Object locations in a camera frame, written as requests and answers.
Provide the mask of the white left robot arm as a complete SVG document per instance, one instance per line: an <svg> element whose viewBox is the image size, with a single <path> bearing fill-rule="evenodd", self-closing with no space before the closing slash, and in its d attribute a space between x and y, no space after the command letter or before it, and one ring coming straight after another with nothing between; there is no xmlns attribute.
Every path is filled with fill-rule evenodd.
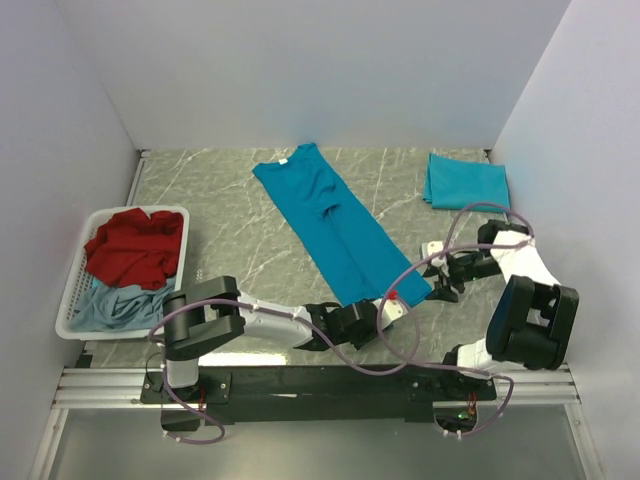
<svg viewBox="0 0 640 480"><path fill-rule="evenodd" d="M221 276L169 294L162 313L164 389L186 402L199 392L199 359L243 335L303 351L325 351L330 344L360 349L404 310L379 299L287 307L260 301L241 291L234 277Z"/></svg>

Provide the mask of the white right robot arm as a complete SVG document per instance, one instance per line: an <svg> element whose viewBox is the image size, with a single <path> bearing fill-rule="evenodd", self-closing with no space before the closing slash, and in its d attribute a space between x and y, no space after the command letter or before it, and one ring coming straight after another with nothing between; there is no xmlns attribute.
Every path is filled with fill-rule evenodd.
<svg viewBox="0 0 640 480"><path fill-rule="evenodd" d="M478 229L472 248L440 254L442 241L421 245L421 257L433 256L423 276L434 277L430 300L456 303L465 284L502 276L505 289L480 340L447 352L439 374L444 395L460 399L474 386L479 370L498 372L517 364L528 370L555 370L564 361L579 306L579 294L560 282L542 261L530 229L491 219Z"/></svg>

